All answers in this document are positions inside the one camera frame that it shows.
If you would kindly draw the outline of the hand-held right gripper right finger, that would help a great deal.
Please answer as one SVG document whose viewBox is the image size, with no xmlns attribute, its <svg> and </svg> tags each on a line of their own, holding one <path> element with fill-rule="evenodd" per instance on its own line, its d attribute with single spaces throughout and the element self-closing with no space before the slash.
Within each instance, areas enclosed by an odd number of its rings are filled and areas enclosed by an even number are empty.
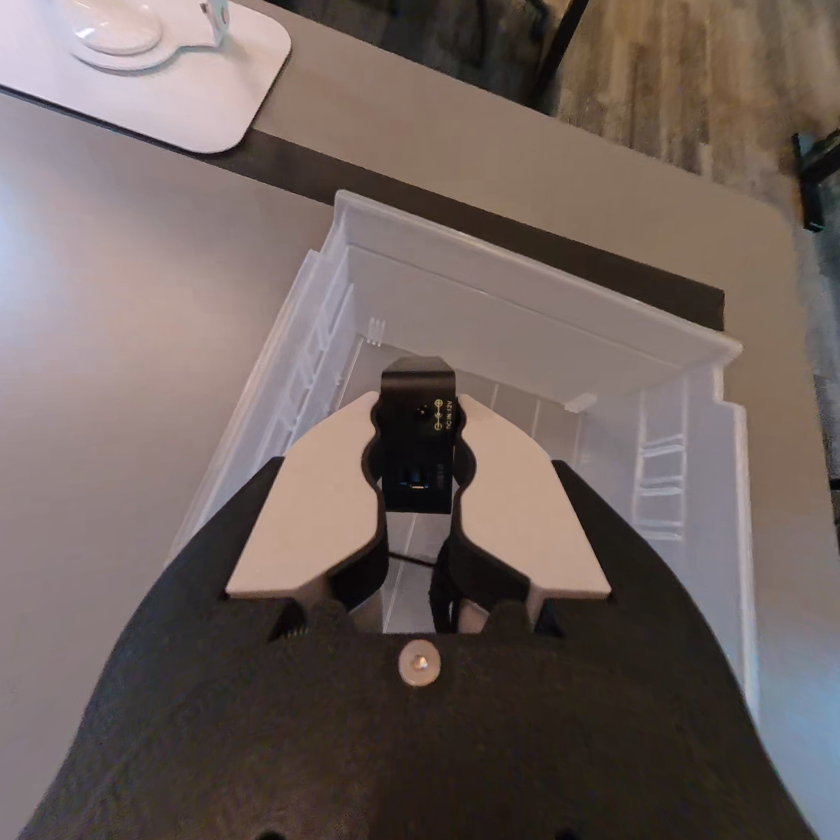
<svg viewBox="0 0 840 840">
<path fill-rule="evenodd" d="M 546 602 L 612 593 L 548 453 L 469 395 L 458 398 L 450 530 L 429 588 L 437 632 L 480 632 L 503 602 L 539 625 Z"/>
</svg>

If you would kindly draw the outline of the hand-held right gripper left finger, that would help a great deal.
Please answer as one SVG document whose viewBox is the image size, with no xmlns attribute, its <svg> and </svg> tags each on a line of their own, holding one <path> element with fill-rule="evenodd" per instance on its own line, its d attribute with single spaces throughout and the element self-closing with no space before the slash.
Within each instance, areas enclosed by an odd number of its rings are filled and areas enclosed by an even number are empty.
<svg viewBox="0 0 840 840">
<path fill-rule="evenodd" d="M 363 394 L 287 451 L 227 582 L 231 599 L 333 599 L 351 611 L 381 589 L 386 515 L 370 463 L 379 397 Z"/>
</svg>

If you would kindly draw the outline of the black USB hub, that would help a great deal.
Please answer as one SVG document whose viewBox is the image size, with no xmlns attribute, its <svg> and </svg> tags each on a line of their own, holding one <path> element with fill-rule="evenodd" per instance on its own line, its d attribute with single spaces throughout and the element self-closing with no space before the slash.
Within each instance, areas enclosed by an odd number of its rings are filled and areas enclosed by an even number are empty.
<svg viewBox="0 0 840 840">
<path fill-rule="evenodd" d="M 376 421 L 386 509 L 448 515 L 452 510 L 455 371 L 438 357 L 404 357 L 381 375 Z"/>
</svg>

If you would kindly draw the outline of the clear plastic bin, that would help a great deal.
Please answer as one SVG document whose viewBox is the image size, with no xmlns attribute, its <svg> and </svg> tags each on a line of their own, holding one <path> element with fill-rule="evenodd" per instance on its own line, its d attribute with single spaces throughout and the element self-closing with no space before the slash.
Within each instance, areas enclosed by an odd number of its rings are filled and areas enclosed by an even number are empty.
<svg viewBox="0 0 840 840">
<path fill-rule="evenodd" d="M 354 370 L 382 346 L 482 380 L 490 408 L 570 461 L 679 577 L 759 715 L 747 415 L 723 398 L 739 342 L 350 192 L 301 263 L 171 559 L 350 385 L 378 386 Z"/>
</svg>

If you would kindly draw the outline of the white desk pad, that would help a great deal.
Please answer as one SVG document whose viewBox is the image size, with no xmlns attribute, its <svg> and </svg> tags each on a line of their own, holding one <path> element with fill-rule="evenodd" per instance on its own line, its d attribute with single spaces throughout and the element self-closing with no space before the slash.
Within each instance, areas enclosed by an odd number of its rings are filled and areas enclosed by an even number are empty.
<svg viewBox="0 0 840 840">
<path fill-rule="evenodd" d="M 216 154 L 241 141 L 291 54 L 282 24 L 229 2 L 218 49 L 178 53 L 152 70 L 88 66 L 68 50 L 54 2 L 1 2 L 2 88 L 184 151 Z"/>
</svg>

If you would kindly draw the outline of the black metal leg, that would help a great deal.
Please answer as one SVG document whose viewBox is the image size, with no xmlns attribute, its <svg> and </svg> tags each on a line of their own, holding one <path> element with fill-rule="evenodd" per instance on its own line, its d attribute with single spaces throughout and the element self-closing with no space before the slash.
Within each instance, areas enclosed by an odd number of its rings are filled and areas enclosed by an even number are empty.
<svg viewBox="0 0 840 840">
<path fill-rule="evenodd" d="M 569 1 L 567 3 L 545 55 L 535 71 L 528 96 L 530 107 L 537 110 L 542 110 L 545 107 L 551 85 L 589 4 L 589 1 Z"/>
</svg>

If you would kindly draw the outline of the black metal frame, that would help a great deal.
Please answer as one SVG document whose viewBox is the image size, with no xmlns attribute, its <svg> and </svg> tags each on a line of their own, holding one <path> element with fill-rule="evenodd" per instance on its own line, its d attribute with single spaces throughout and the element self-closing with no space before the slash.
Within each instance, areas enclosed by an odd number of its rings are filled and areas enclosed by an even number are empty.
<svg viewBox="0 0 840 840">
<path fill-rule="evenodd" d="M 819 140 L 806 133 L 794 133 L 791 147 L 803 228 L 820 233 L 825 227 L 821 185 L 839 169 L 839 128 Z"/>
</svg>

